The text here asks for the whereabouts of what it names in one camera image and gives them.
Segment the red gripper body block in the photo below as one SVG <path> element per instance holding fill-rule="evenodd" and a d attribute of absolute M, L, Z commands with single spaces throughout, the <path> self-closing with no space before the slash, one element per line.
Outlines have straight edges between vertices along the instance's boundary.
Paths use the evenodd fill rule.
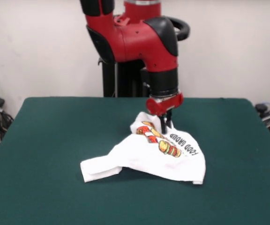
<path fill-rule="evenodd" d="M 174 96 L 165 98 L 150 97 L 146 101 L 146 107 L 150 114 L 156 116 L 165 115 L 169 110 L 179 107 L 183 103 L 184 97 L 181 92 Z"/>

